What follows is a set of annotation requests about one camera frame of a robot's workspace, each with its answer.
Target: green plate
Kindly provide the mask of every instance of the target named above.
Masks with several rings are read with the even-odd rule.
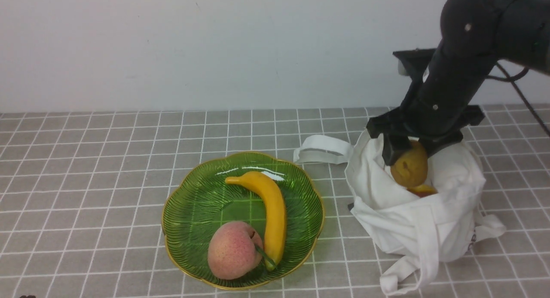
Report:
[[[262,263],[235,280],[216,278],[208,267],[208,244],[221,225],[248,222],[263,237],[266,210],[258,195],[227,185],[228,176],[261,171],[272,177],[287,206],[287,239],[283,259],[267,272]],[[162,230],[168,256],[187,275],[226,290],[263,286],[299,268],[311,255],[324,225],[324,205],[311,179],[300,167],[269,155],[243,152],[202,163],[168,198]]]

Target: yellow banana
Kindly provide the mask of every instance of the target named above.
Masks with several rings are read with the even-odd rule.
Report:
[[[227,177],[227,184],[236,184],[254,192],[263,200],[266,207],[266,233],[263,250],[278,265],[283,258],[287,238],[287,208],[279,186],[270,177],[258,171],[249,171],[240,177]],[[265,260],[267,270],[275,269]]]

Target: table surface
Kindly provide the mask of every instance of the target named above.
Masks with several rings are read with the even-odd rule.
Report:
[[[441,264],[406,297],[542,298],[550,292],[550,139],[523,105],[483,107],[465,140],[487,178],[481,210],[507,226]],[[550,105],[537,104],[550,122]],[[311,164],[326,204],[313,255],[286,278],[224,292],[171,263],[159,220],[199,163],[236,151],[292,160],[309,135],[355,143],[388,108],[84,112],[0,116],[0,297],[379,298],[384,254],[348,212],[345,165]],[[405,282],[415,282],[411,275]]]

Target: cable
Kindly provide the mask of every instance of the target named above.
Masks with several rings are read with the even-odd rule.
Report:
[[[499,63],[497,63],[497,67],[502,71],[502,73],[507,78],[507,80],[509,80],[511,85],[516,90],[517,94],[520,96],[521,100],[523,100],[523,102],[525,103],[525,105],[527,106],[527,108],[529,109],[531,114],[533,114],[533,117],[535,118],[535,120],[537,120],[537,122],[542,127],[542,130],[544,130],[546,135],[548,135],[548,137],[550,137],[550,129],[548,129],[548,127],[546,127],[546,124],[544,124],[544,121],[542,120],[542,118],[540,116],[538,116],[537,112],[534,110],[533,106],[531,106],[531,104],[528,102],[527,98],[525,98],[524,94],[521,92],[521,90],[519,89],[517,84],[515,84],[513,78],[510,76],[508,71],[506,71],[506,69]]]
[[[523,68],[522,71],[520,71],[520,73],[516,74],[513,77],[501,78],[501,77],[495,77],[494,75],[487,75],[487,79],[497,80],[497,81],[506,82],[506,83],[512,83],[512,82],[516,82],[517,80],[523,78],[528,72],[529,72],[529,68],[525,67],[525,68]]]

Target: tote bag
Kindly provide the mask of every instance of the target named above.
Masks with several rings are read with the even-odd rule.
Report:
[[[428,159],[428,179],[437,194],[420,198],[397,184],[382,158],[383,139],[365,130],[355,147],[340,139],[311,135],[294,151],[295,163],[347,163],[353,195],[351,213],[385,253],[403,255],[380,277],[385,295],[418,290],[436,278],[439,262],[462,257],[476,241],[506,229],[495,215],[478,210],[485,177],[479,157],[465,142]],[[419,270],[413,286],[400,286]]]

